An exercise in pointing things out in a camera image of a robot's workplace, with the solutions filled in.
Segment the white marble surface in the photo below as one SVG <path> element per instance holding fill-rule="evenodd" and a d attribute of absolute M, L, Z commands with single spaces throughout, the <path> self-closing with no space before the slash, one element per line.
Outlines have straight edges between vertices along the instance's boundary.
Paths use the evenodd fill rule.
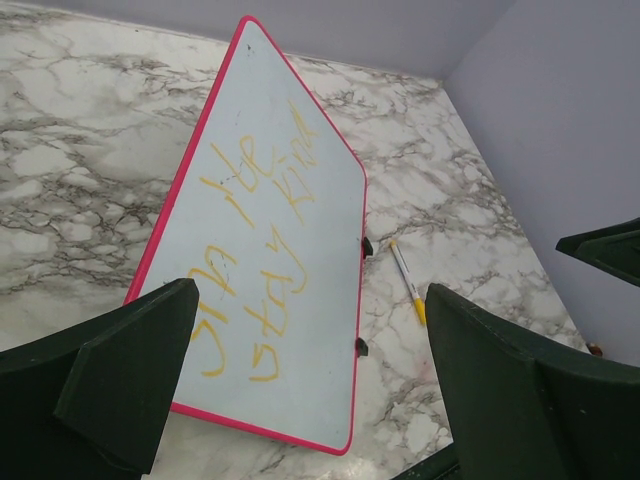
<path fill-rule="evenodd" d="M 0 350 L 118 307 L 223 42 L 0 4 Z M 582 341 L 446 93 L 292 58 L 364 162 L 367 233 L 351 450 L 332 457 L 171 414 L 153 479 L 387 479 L 451 441 L 388 249 L 507 319 Z"/>

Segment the marker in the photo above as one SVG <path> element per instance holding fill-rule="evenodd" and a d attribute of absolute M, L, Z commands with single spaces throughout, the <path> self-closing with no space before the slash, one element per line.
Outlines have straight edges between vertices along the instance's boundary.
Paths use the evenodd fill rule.
<path fill-rule="evenodd" d="M 420 323 L 422 323 L 422 325 L 424 326 L 427 326 L 427 314 L 424 308 L 424 301 L 422 301 L 422 298 L 420 298 L 416 286 L 413 284 L 411 278 L 409 277 L 409 268 L 407 267 L 407 263 L 404 261 L 402 253 L 400 253 L 400 249 L 398 248 L 395 240 L 391 240 L 391 251 L 393 252 L 393 256 L 396 257 L 396 262 L 398 262 L 398 266 L 400 267 L 400 271 L 402 272 L 402 277 L 407 284 L 409 293 L 411 293 L 411 298 L 413 298 L 413 305 L 416 307 L 416 312 L 418 312 Z"/>

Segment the pink whiteboard frame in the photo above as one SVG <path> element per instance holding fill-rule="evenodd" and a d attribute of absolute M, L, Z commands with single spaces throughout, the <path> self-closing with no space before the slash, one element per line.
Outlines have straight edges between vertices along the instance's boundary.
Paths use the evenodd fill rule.
<path fill-rule="evenodd" d="M 262 26 L 262 24 L 256 18 L 254 18 L 252 16 L 245 16 L 245 17 L 242 18 L 242 20 L 240 20 L 240 23 L 238 24 L 238 28 L 236 29 L 235 33 L 233 34 L 233 38 L 231 39 L 231 44 L 229 45 L 229 49 L 227 50 L 227 53 L 226 53 L 226 55 L 224 57 L 224 60 L 222 61 L 222 65 L 220 67 L 220 70 L 218 71 L 218 74 L 216 75 L 216 79 L 215 79 L 215 81 L 213 83 L 213 88 L 211 89 L 211 92 L 209 93 L 209 96 L 207 97 L 207 100 L 206 100 L 206 102 L 204 104 L 204 108 L 202 109 L 202 113 L 200 114 L 200 118 L 198 119 L 198 123 L 196 124 L 196 127 L 195 127 L 195 129 L 193 131 L 193 134 L 191 135 L 191 140 L 189 140 L 189 144 L 187 145 L 187 149 L 185 150 L 184 157 L 182 158 L 182 162 L 180 163 L 180 166 L 178 167 L 178 171 L 176 173 L 176 176 L 175 176 L 175 178 L 173 180 L 173 183 L 171 184 L 171 188 L 169 189 L 169 193 L 167 194 L 167 198 L 166 198 L 166 200 L 164 202 L 164 205 L 162 206 L 162 210 L 160 211 L 160 216 L 158 217 L 158 220 L 157 220 L 156 225 L 155 225 L 155 227 L 153 229 L 153 232 L 151 232 L 151 237 L 149 239 L 149 242 L 147 243 L 147 246 L 146 246 L 146 248 L 144 250 L 144 253 L 142 254 L 142 259 L 140 260 L 140 264 L 138 265 L 138 269 L 136 270 L 136 274 L 133 277 L 133 281 L 131 282 L 131 286 L 129 287 L 129 291 L 127 292 L 127 296 L 125 297 L 125 301 L 124 301 L 125 304 L 131 302 L 132 300 L 135 300 L 136 298 L 138 298 L 138 295 L 140 294 L 140 290 L 142 289 L 142 285 L 144 284 L 144 281 L 145 281 L 145 279 L 147 277 L 147 273 L 149 272 L 149 268 L 151 267 L 151 262 L 153 261 L 153 257 L 154 257 L 154 255 L 156 253 L 157 248 L 158 248 L 158 244 L 160 243 L 160 239 L 162 238 L 162 234 L 164 233 L 164 229 L 167 226 L 167 222 L 169 221 L 169 217 L 171 216 L 171 211 L 173 210 L 173 206 L 174 206 L 174 204 L 176 202 L 176 199 L 178 198 L 178 193 L 180 192 L 180 188 L 182 188 L 182 183 L 184 182 L 184 178 L 185 178 L 185 176 L 187 174 L 187 170 L 189 169 L 189 166 L 191 164 L 191 160 L 192 160 L 193 155 L 194 155 L 194 153 L 196 151 L 196 147 L 198 146 L 198 143 L 200 142 L 200 137 L 202 136 L 202 132 L 204 130 L 204 127 L 205 127 L 205 125 L 207 123 L 207 120 L 209 119 L 209 115 L 211 114 L 211 111 L 213 110 L 213 106 L 214 106 L 214 103 L 215 103 L 216 98 L 218 96 L 218 92 L 220 91 L 220 87 L 222 86 L 222 82 L 224 82 L 225 75 L 227 73 L 227 70 L 228 70 L 229 65 L 231 63 L 231 60 L 233 58 L 233 54 L 235 53 L 236 47 L 237 47 L 238 42 L 240 40 L 240 36 L 242 35 L 242 32 L 244 31 L 244 27 L 249 22 L 255 23 L 264 32 L 264 34 L 269 39 L 269 41 L 271 42 L 273 47 L 278 51 L 278 53 L 280 54 L 280 56 L 282 57 L 284 62 L 287 64 L 287 66 L 291 70 L 291 73 L 293 73 L 295 75 L 295 77 L 298 79 L 298 81 L 300 82 L 302 87 L 306 90 L 306 92 L 309 94 L 311 99 L 314 101 L 314 103 L 317 105 L 317 107 L 323 113 L 323 115 L 325 116 L 325 118 L 327 119 L 327 121 L 329 122 L 331 127 L 335 130 L 335 132 L 338 134 L 340 139 L 344 142 L 345 146 L 349 149 L 349 151 L 353 155 L 353 158 L 355 159 L 355 161 L 358 162 L 358 165 L 360 165 L 360 168 L 362 168 L 362 174 L 364 175 L 364 198 L 363 198 L 363 203 L 362 203 L 362 238 L 364 238 L 365 212 L 366 212 L 366 204 L 367 204 L 367 174 L 365 172 L 364 165 L 362 164 L 360 159 L 358 159 L 358 157 L 356 156 L 356 154 L 353 151 L 353 149 L 351 149 L 351 147 L 349 146 L 347 141 L 344 139 L 342 134 L 338 131 L 338 129 L 336 128 L 334 123 L 331 121 L 329 116 L 324 111 L 324 109 L 320 106 L 320 104 L 315 99 L 315 97 L 313 96 L 311 91 L 304 84 L 304 82 L 302 81 L 300 76 L 293 69 L 293 66 L 291 65 L 291 63 L 289 63 L 289 60 L 287 60 L 287 58 L 285 57 L 285 55 L 282 52 L 282 50 L 280 50 L 280 48 L 273 41 L 273 38 L 271 38 L 271 35 L 269 35 L 269 33 L 265 30 L 265 28 Z M 362 290 L 363 266 L 364 266 L 364 257 L 361 257 L 361 260 L 360 260 L 359 288 L 358 288 L 358 312 L 357 312 L 357 319 L 356 319 L 356 338 L 358 337 L 358 332 L 360 330 L 360 301 L 361 301 L 361 297 L 362 297 L 361 290 Z M 221 416 L 221 415 L 217 415 L 215 413 L 206 412 L 204 410 L 200 410 L 200 409 L 197 409 L 197 408 L 189 407 L 187 405 L 183 405 L 183 404 L 180 404 L 180 403 L 177 403 L 177 402 L 173 402 L 171 404 L 171 411 L 177 412 L 177 413 L 181 413 L 181 414 L 184 414 L 184 415 L 189 415 L 191 417 L 200 418 L 200 419 L 206 420 L 208 422 L 218 423 L 220 425 L 225 425 L 227 427 L 237 428 L 239 430 L 245 430 L 247 432 L 251 432 L 251 433 L 255 433 L 257 435 L 262 435 L 262 436 L 265 436 L 265 437 L 273 438 L 275 440 L 280 440 L 280 441 L 287 442 L 287 443 L 293 443 L 293 444 L 296 444 L 296 445 L 301 445 L 303 447 L 311 448 L 311 449 L 314 449 L 314 450 L 319 450 L 319 451 L 325 452 L 325 453 L 330 453 L 332 455 L 344 455 L 349 450 L 349 447 L 351 446 L 351 441 L 353 440 L 353 419 L 354 419 L 354 411 L 355 411 L 356 370 L 357 370 L 357 365 L 358 365 L 357 359 L 358 359 L 358 356 L 357 356 L 357 352 L 355 350 L 355 345 L 354 345 L 354 350 L 353 350 L 353 389 L 352 389 L 352 392 L 351 392 L 351 413 L 350 413 L 351 418 L 350 418 L 350 425 L 349 425 L 349 438 L 347 440 L 347 444 L 344 446 L 344 448 L 341 448 L 341 449 L 336 449 L 336 448 L 333 448 L 333 447 L 328 447 L 326 445 L 321 445 L 321 444 L 318 444 L 318 443 L 310 442 L 308 440 L 304 440 L 304 439 L 301 439 L 301 438 L 293 437 L 293 436 L 290 436 L 290 435 L 285 435 L 285 434 L 280 433 L 280 432 L 276 432 L 276 431 L 269 430 L 269 429 L 266 429 L 266 428 L 258 427 L 256 425 L 251 425 L 249 423 L 241 422 L 241 421 L 235 420 L 233 418 L 228 418 L 228 417 L 224 417 L 224 416 Z"/>

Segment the lavender wall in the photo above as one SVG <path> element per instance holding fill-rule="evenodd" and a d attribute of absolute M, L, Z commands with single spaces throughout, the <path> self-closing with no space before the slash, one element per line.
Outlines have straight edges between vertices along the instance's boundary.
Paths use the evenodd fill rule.
<path fill-rule="evenodd" d="M 518 0 L 445 86 L 587 340 L 640 365 L 640 289 L 555 252 L 640 216 L 640 2 Z"/>
<path fill-rule="evenodd" d="M 228 40 L 259 18 L 287 52 L 444 78 L 514 0 L 36 0 Z"/>

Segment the small whiteboard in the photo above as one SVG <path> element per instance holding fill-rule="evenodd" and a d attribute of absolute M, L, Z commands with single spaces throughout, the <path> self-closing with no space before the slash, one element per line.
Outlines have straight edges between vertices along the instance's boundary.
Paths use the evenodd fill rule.
<path fill-rule="evenodd" d="M 127 295 L 198 285 L 174 411 L 347 451 L 365 193 L 362 164 L 245 17 Z"/>

